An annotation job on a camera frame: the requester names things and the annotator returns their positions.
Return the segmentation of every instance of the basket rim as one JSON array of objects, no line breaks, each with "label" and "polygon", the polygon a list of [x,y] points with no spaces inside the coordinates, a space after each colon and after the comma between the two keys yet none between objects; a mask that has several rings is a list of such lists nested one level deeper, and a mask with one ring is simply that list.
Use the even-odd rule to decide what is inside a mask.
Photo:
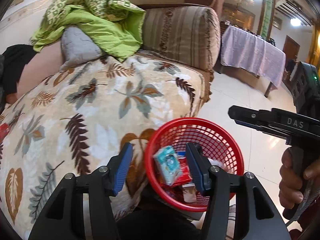
[{"label": "basket rim", "polygon": [[207,210],[207,206],[202,206],[202,207],[197,207],[197,206],[189,206],[187,204],[181,203],[175,199],[173,199],[172,197],[170,197],[159,185],[155,173],[154,173],[154,168],[153,168],[153,158],[152,156],[149,154],[150,152],[150,148],[152,145],[155,144],[156,139],[159,137],[160,134],[162,134],[164,131],[167,131],[173,127],[177,127],[179,125],[187,125],[188,123],[185,123],[186,121],[188,121],[190,124],[195,121],[195,122],[202,122],[204,127],[207,127],[205,124],[207,124],[209,127],[214,127],[216,129],[216,132],[218,132],[224,139],[225,138],[229,138],[230,141],[228,140],[228,144],[230,145],[230,147],[233,149],[233,152],[237,152],[238,154],[236,161],[237,161],[237,175],[243,175],[244,174],[244,162],[243,162],[243,156],[241,153],[241,150],[238,146],[238,144],[236,143],[236,141],[234,140],[234,138],[226,131],[224,130],[221,126],[215,124],[214,122],[211,122],[209,120],[206,119],[202,119],[202,118],[198,118],[198,117],[182,117],[182,118],[177,118],[174,119],[170,122],[165,123],[164,125],[162,125],[156,132],[153,133],[153,135],[151,136],[145,153],[144,153],[144,163],[145,163],[145,169],[146,169],[146,175],[147,178],[152,186],[152,188],[155,190],[155,192],[164,200],[166,201],[168,204],[185,210],[185,211],[191,211],[191,212],[205,212]]}]

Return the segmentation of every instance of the green blanket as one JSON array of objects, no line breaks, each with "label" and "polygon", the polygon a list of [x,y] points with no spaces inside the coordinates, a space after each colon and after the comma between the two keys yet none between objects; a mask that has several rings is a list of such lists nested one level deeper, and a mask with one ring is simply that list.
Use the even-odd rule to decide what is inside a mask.
[{"label": "green blanket", "polygon": [[102,50],[120,61],[142,44],[145,11],[128,0],[55,0],[40,28],[33,34],[33,49],[59,39],[66,25],[75,24]]}]

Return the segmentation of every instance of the teal tissue package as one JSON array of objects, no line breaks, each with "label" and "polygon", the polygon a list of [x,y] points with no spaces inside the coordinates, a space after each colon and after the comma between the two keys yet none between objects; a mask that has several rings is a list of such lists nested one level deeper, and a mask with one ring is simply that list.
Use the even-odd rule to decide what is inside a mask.
[{"label": "teal tissue package", "polygon": [[159,172],[166,185],[171,186],[182,174],[177,154],[172,146],[166,146],[153,155]]}]

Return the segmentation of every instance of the human hand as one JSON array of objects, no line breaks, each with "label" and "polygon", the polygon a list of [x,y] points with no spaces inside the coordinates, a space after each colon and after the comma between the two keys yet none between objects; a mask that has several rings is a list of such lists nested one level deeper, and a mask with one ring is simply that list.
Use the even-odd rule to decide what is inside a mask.
[{"label": "human hand", "polygon": [[[294,204],[299,204],[303,200],[303,194],[299,191],[302,179],[292,169],[290,148],[284,151],[281,161],[283,165],[280,168],[282,178],[279,184],[280,204],[284,208],[292,209]],[[320,176],[320,159],[308,166],[303,173],[305,179],[314,179],[318,176]]]}]

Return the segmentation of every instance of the white tablecloth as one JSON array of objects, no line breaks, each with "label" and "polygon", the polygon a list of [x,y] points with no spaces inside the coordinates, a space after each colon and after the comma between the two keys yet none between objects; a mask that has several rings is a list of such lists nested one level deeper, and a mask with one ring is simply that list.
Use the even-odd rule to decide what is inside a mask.
[{"label": "white tablecloth", "polygon": [[222,36],[221,64],[265,77],[277,88],[285,65],[285,54],[275,46],[239,28],[229,26]]}]

